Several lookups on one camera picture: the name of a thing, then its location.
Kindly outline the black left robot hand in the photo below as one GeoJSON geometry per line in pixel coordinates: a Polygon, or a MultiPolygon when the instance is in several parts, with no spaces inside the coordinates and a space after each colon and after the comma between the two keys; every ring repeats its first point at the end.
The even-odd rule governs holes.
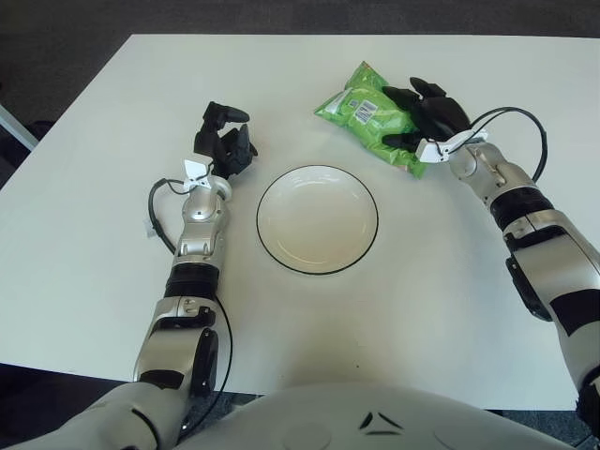
{"type": "Polygon", "coordinates": [[[228,179],[244,171],[258,156],[249,139],[246,112],[211,101],[202,120],[193,151],[212,159],[211,174],[228,179]]]}

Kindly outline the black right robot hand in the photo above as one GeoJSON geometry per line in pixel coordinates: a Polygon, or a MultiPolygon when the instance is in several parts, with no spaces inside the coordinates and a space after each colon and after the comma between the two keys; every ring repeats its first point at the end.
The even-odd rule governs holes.
{"type": "Polygon", "coordinates": [[[415,153],[422,139],[446,142],[471,128],[467,114],[438,84],[416,77],[411,77],[410,83],[412,90],[384,86],[382,91],[409,115],[416,131],[385,135],[384,144],[415,153]]]}

